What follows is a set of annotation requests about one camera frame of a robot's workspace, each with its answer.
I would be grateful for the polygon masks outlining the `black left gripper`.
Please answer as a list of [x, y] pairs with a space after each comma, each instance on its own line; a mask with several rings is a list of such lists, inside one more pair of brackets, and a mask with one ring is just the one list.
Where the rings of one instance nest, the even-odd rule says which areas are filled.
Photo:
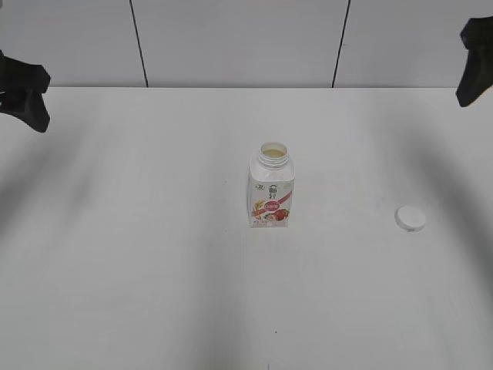
[[1, 52], [1, 113], [45, 133], [50, 116], [41, 94], [46, 93], [50, 82], [43, 66], [11, 59]]

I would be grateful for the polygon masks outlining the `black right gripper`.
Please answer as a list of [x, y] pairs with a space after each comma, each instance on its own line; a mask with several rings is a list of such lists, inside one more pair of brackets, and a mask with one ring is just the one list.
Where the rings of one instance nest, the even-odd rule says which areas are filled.
[[455, 95], [467, 107], [492, 86], [493, 17], [470, 18], [460, 38], [468, 57]]

